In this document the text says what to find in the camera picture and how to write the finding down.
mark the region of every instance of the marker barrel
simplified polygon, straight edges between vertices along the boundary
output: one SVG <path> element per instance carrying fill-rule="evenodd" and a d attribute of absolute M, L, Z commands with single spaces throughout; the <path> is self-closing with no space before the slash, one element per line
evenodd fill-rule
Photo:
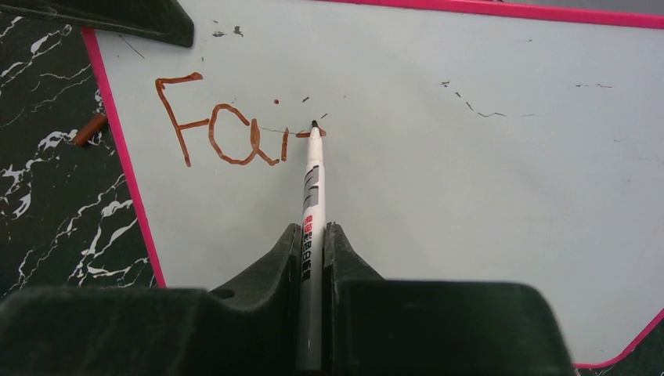
<path fill-rule="evenodd" d="M 309 137 L 302 220 L 300 306 L 296 371 L 320 371 L 322 363 L 323 237 L 325 234 L 325 168 L 318 128 Z"/>

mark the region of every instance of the marker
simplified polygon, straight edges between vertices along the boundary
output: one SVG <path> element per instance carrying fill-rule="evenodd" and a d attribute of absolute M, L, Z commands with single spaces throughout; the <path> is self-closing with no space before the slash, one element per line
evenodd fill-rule
<path fill-rule="evenodd" d="M 300 310 L 295 349 L 295 370 L 322 372 L 321 293 L 323 292 L 323 235 L 325 233 L 325 168 L 323 139 L 316 121 L 308 141 L 305 199 L 302 220 Z"/>

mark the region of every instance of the ink mark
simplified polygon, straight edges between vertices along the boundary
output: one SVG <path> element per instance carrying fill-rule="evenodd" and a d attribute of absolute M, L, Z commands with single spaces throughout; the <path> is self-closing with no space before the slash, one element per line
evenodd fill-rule
<path fill-rule="evenodd" d="M 484 118 L 490 118 L 490 117 L 492 117 L 493 115 L 505 116 L 505 114 L 501 114 L 500 112 L 494 112 L 494 113 L 492 113 L 492 114 L 488 114 L 488 115 L 484 115 L 483 113 L 478 112 L 478 115 L 480 115 L 480 116 L 482 116 L 482 117 L 484 117 Z"/>
<path fill-rule="evenodd" d="M 120 39 L 122 39 L 122 41 L 123 41 L 124 43 L 127 43 L 127 45 L 128 45 L 131 49 L 133 49 L 134 52 L 138 53 L 139 56 L 141 56 L 143 59 L 145 59 L 145 56 L 144 56 L 142 53 L 138 52 L 138 51 L 134 48 L 133 45 L 130 45 L 129 42 L 127 42 L 127 41 L 125 40 L 125 37 L 123 37 L 123 36 L 120 35 L 120 34 L 118 34 L 117 36 L 120 37 Z"/>

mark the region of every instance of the black plastic mount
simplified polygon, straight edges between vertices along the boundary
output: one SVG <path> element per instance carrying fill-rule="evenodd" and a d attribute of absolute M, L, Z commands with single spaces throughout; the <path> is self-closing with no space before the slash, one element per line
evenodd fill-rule
<path fill-rule="evenodd" d="M 2 0 L 0 12 L 193 44 L 193 22 L 177 0 Z"/>
<path fill-rule="evenodd" d="M 301 228 L 213 291 L 25 289 L 0 305 L 0 374 L 291 375 Z M 327 375 L 571 376 L 553 315 L 520 284 L 383 280 L 328 224 Z"/>

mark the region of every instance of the scratch on whiteboard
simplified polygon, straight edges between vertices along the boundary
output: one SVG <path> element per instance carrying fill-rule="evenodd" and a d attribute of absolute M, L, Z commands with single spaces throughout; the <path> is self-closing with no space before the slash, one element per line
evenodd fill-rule
<path fill-rule="evenodd" d="M 584 84 L 578 84 L 578 85 L 574 85 L 575 88 L 581 88 L 581 87 L 589 88 L 589 87 L 591 87 L 591 86 L 592 86 L 592 87 L 595 87 L 595 86 L 596 86 L 596 87 L 600 87 L 600 88 L 603 88 L 603 89 L 610 89 L 610 88 L 613 87 L 613 86 L 610 86 L 610 85 L 602 85 L 602 84 L 596 84 L 596 85 L 584 85 Z"/>
<path fill-rule="evenodd" d="M 650 162 L 657 162 L 661 165 L 664 165 L 664 159 L 661 158 L 639 158 L 639 161 L 650 161 Z"/>
<path fill-rule="evenodd" d="M 125 39 L 125 37 L 123 37 L 121 34 L 118 34 L 117 36 L 120 37 L 120 39 L 122 39 L 122 41 L 123 41 L 124 43 L 127 43 L 127 45 L 129 46 L 129 48 L 133 49 L 134 52 L 138 53 L 139 56 L 141 56 L 143 59 L 145 59 L 145 56 L 144 56 L 142 53 L 140 53 L 137 49 L 135 49 L 133 45 L 130 45 L 129 42 L 127 42 L 127 40 Z"/>
<path fill-rule="evenodd" d="M 505 116 L 505 114 L 501 114 L 500 112 L 494 112 L 494 113 L 492 113 L 492 114 L 488 114 L 488 115 L 484 115 L 483 113 L 478 112 L 478 115 L 479 115 L 479 116 L 482 116 L 482 117 L 484 117 L 484 118 L 490 118 L 490 117 L 492 117 L 493 115 Z"/>
<path fill-rule="evenodd" d="M 230 163 L 231 165 L 241 165 L 241 166 L 247 165 L 251 161 L 253 161 L 254 157 L 257 155 L 270 166 L 274 166 L 278 164 L 280 161 L 284 162 L 286 161 L 288 137 L 291 134 L 288 128 L 286 128 L 285 131 L 279 131 L 276 129 L 268 129 L 260 127 L 258 126 L 258 120 L 256 120 L 255 118 L 248 120 L 240 112 L 240 110 L 231 106 L 228 103 L 219 103 L 215 105 L 212 109 L 212 114 L 209 118 L 205 118 L 203 120 L 194 121 L 187 124 L 179 124 L 175 119 L 175 113 L 171 108 L 171 104 L 168 102 L 168 99 L 164 94 L 164 90 L 166 89 L 166 84 L 180 84 L 180 83 L 200 81 L 200 80 L 203 80 L 203 75 L 198 72 L 193 72 L 192 74 L 189 74 L 188 76 L 185 77 L 157 78 L 156 80 L 154 80 L 155 87 L 157 88 L 157 95 L 159 96 L 159 99 L 161 100 L 162 104 L 164 104 L 166 113 L 168 114 L 168 117 L 171 120 L 171 124 L 173 125 L 173 129 L 175 130 L 175 135 L 178 138 L 180 148 L 182 149 L 182 155 L 185 159 L 185 164 L 187 165 L 187 167 L 191 167 L 191 160 L 189 158 L 189 151 L 187 150 L 184 137 L 182 136 L 182 131 L 190 128 L 197 128 L 204 126 L 207 126 L 207 139 L 210 142 L 212 149 L 214 149 L 217 152 L 219 158 Z M 242 123 L 242 125 L 249 127 L 249 142 L 251 144 L 251 152 L 244 159 L 231 158 L 230 156 L 226 155 L 223 152 L 222 148 L 217 143 L 217 140 L 215 138 L 215 126 L 217 124 L 218 113 L 220 111 L 230 112 L 231 114 L 236 116 L 237 120 L 239 120 L 240 123 Z M 268 132 L 283 133 L 280 159 L 272 159 L 268 157 L 268 155 L 261 149 L 261 129 L 266 130 Z M 324 137 L 326 134 L 327 133 L 325 132 L 325 130 L 321 128 L 320 135 Z M 295 134 L 295 137 L 299 139 L 309 137 L 309 132 L 307 131 L 298 132 Z"/>

